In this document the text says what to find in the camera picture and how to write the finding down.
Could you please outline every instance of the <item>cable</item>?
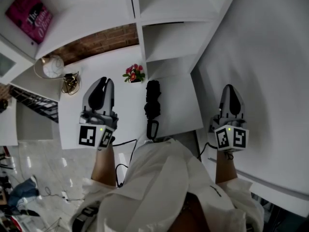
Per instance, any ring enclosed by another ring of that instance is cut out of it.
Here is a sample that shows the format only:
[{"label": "cable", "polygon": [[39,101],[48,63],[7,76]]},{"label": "cable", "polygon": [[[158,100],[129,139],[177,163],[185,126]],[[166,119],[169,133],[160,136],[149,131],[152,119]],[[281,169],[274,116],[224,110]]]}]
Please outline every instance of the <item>cable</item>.
[{"label": "cable", "polygon": [[[209,142],[207,142],[207,143],[205,143],[202,152],[197,156],[197,159],[202,160],[202,159],[201,159],[201,155],[204,153],[204,151],[205,151],[207,145],[208,145],[210,148],[218,149],[216,146],[213,146],[213,145],[211,145]],[[230,154],[230,153],[228,153],[228,152],[226,152],[226,151],[224,152],[224,154],[225,154],[225,158],[226,158],[227,160],[232,160],[232,159],[234,159],[234,156],[233,156],[232,154]]]},{"label": "cable", "polygon": [[122,186],[124,185],[124,183],[120,183],[120,184],[118,183],[117,168],[118,168],[119,166],[121,166],[121,165],[124,166],[124,167],[126,167],[126,168],[128,168],[128,166],[126,166],[126,165],[124,165],[124,164],[122,164],[122,163],[119,163],[119,164],[116,166],[116,169],[115,169],[115,170],[116,170],[116,182],[117,182],[117,187],[118,187],[118,188],[120,188],[120,187],[122,187]]},{"label": "cable", "polygon": [[132,153],[131,153],[130,163],[131,163],[131,161],[132,161],[132,157],[133,157],[134,150],[135,150],[135,148],[136,148],[136,144],[137,144],[137,139],[136,139],[136,142],[135,142],[135,145],[134,145],[133,151],[132,151]]},{"label": "cable", "polygon": [[[60,196],[59,194],[52,194],[49,187],[45,187],[45,192],[47,193],[47,195],[41,195],[41,197],[55,197],[55,196],[57,196],[61,199],[65,199],[64,196]],[[66,199],[66,201],[79,201],[79,200],[82,200],[82,199]]]},{"label": "cable", "polygon": [[[129,143],[134,142],[134,141],[135,141],[135,145],[134,145],[134,148],[133,148],[132,153],[131,153],[130,163],[131,163],[131,160],[132,160],[132,157],[133,157],[133,153],[134,153],[134,151],[135,151],[136,144],[137,144],[137,141],[138,141],[138,140],[137,140],[137,139],[133,139],[133,140],[130,140],[130,141],[127,141],[127,142],[118,144],[118,145],[113,145],[114,147],[117,147],[117,146],[129,144]],[[116,166],[115,171],[116,171],[116,182],[117,182],[117,187],[118,187],[118,188],[122,187],[123,184],[124,184],[124,182],[122,182],[122,183],[120,183],[120,184],[118,183],[117,168],[118,168],[120,165],[122,165],[122,166],[128,168],[128,166],[126,166],[126,165],[124,165],[124,164],[122,164],[122,163],[119,163],[119,164]]]},{"label": "cable", "polygon": [[201,155],[204,153],[205,149],[206,149],[206,146],[209,146],[210,148],[213,148],[213,149],[218,149],[217,147],[215,146],[212,146],[209,142],[205,143],[204,145],[204,148],[202,150],[202,152],[197,156],[197,159],[200,159],[201,160]]},{"label": "cable", "polygon": [[134,141],[137,141],[137,139],[133,139],[133,140],[131,140],[131,141],[127,141],[127,142],[124,142],[124,143],[121,143],[121,144],[118,144],[118,145],[113,145],[113,147],[125,145],[125,144],[128,144],[128,143],[134,142]]}]

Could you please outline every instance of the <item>book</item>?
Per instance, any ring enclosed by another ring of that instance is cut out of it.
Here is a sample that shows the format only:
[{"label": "book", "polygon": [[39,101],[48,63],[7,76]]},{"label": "book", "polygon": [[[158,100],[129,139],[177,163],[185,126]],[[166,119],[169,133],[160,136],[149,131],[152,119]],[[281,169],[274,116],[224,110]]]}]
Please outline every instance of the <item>book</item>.
[{"label": "book", "polygon": [[53,18],[40,0],[15,0],[6,15],[37,44],[44,40]]}]

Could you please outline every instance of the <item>white tiled floor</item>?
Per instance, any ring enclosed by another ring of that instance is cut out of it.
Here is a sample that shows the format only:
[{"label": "white tiled floor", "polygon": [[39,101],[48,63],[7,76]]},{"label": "white tiled floor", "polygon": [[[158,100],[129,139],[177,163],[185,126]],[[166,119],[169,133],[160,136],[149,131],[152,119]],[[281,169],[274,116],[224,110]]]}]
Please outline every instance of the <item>white tiled floor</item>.
[{"label": "white tiled floor", "polygon": [[[179,134],[174,136],[174,138],[181,141],[193,153],[196,150],[192,132]],[[128,165],[133,147],[134,143],[116,147],[114,149],[115,164],[123,163]],[[95,150],[62,150],[59,139],[21,142],[19,146],[8,148],[16,165],[16,170],[3,169],[2,171],[6,171],[9,174],[13,187],[18,182],[22,182],[24,178],[27,179],[34,174],[37,177],[42,196],[47,195],[45,187],[48,187],[51,190],[51,194],[62,196],[61,192],[64,190],[69,199],[80,199],[83,197],[82,181],[84,177],[90,178],[91,176],[95,162]],[[118,168],[119,182],[123,181],[125,172],[126,168]],[[60,226],[65,229],[58,229],[58,232],[62,232],[68,229],[67,223],[80,203],[81,201],[66,203],[63,199],[54,196],[43,197],[42,200],[29,198],[28,204],[23,203],[22,205],[25,205],[26,209],[39,213],[46,228],[56,222],[57,219],[62,218]]]}]

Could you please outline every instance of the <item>flower pot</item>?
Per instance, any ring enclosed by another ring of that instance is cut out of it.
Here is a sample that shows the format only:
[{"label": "flower pot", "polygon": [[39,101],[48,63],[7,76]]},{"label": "flower pot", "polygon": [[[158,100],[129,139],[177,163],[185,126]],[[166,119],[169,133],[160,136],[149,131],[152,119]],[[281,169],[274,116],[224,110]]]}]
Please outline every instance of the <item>flower pot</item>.
[{"label": "flower pot", "polygon": [[135,80],[133,82],[130,82],[131,87],[134,88],[140,88],[143,85],[143,82],[141,82],[140,80],[138,82],[135,82]]},{"label": "flower pot", "polygon": [[134,81],[132,81],[130,83],[141,83],[141,80],[140,79],[135,79]]}]

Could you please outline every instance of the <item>white wall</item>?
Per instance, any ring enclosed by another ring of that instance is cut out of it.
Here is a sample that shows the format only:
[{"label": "white wall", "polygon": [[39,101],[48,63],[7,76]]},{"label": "white wall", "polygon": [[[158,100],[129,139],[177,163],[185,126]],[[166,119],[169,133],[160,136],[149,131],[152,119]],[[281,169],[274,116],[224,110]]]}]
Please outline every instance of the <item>white wall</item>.
[{"label": "white wall", "polygon": [[234,0],[192,72],[206,129],[226,84],[245,101],[249,148],[236,168],[306,196],[308,76],[309,0]]}]

